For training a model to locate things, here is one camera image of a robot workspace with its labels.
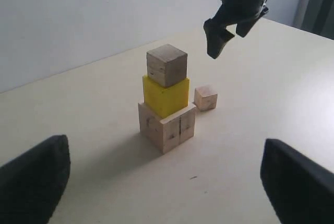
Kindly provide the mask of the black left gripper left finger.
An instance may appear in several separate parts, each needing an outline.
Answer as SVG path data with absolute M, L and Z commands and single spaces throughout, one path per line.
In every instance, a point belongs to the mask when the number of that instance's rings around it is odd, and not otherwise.
M 70 176 L 66 135 L 54 135 L 1 166 L 1 223 L 48 223 Z

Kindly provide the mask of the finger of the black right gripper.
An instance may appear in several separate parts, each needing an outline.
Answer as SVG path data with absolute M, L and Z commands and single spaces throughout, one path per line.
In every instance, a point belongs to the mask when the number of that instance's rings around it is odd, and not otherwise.
M 212 59 L 217 59 L 225 45 L 235 37 L 234 34 L 216 24 L 212 19 L 204 22 L 204 32 L 207 41 L 207 54 Z
M 259 20 L 258 16 L 237 17 L 236 34 L 240 37 L 245 37 L 258 20 Z

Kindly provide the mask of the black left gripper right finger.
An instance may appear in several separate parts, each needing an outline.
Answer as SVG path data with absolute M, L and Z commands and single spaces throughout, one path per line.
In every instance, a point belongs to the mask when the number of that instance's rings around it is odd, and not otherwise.
M 281 223 L 333 223 L 333 173 L 279 139 L 266 139 L 260 178 Z

